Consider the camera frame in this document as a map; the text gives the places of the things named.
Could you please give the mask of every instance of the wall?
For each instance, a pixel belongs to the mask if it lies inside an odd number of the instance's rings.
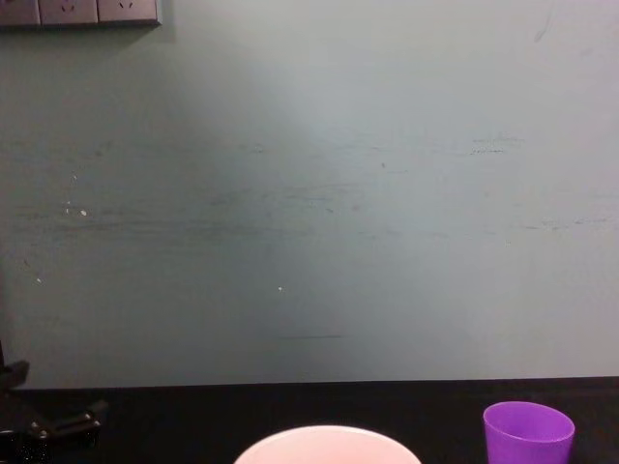
[[[619,374],[619,5],[164,6],[0,40],[30,387]]]

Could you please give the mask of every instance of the electrical outlet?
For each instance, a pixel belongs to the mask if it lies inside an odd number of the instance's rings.
[[[159,24],[157,6],[157,0],[99,0],[99,21]]]
[[[99,22],[97,0],[39,0],[39,8],[43,25]]]
[[[37,0],[0,0],[0,26],[35,26],[39,20]]]

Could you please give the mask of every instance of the black stand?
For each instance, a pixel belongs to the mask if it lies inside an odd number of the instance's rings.
[[[0,463],[44,464],[58,454],[94,447],[107,403],[94,403],[71,418],[48,420],[10,394],[26,381],[29,367],[26,361],[5,365],[0,342]]]

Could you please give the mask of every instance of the pink bowl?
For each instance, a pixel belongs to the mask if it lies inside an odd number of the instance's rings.
[[[421,464],[400,443],[360,428],[318,425],[256,443],[236,464]]]

